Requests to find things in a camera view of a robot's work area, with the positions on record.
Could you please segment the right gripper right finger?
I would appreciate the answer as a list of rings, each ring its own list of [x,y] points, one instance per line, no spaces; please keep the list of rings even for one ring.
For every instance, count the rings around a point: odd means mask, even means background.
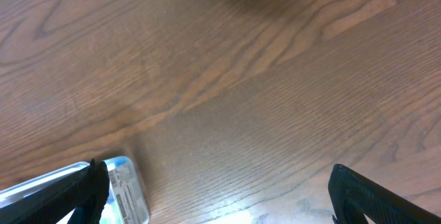
[[[337,224],[439,223],[440,217],[407,201],[342,164],[335,164],[328,182]]]

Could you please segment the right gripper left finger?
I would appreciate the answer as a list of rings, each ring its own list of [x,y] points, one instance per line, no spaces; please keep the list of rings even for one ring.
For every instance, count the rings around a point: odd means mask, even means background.
[[[58,223],[72,213],[69,223],[96,224],[101,219],[109,188],[107,165],[92,160],[87,167],[2,208],[1,222]]]

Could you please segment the blue medicine box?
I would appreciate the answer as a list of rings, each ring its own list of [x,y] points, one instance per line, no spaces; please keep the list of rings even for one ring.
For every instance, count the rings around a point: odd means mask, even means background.
[[[133,162],[126,156],[105,160],[110,191],[100,224],[147,224],[150,215]]]

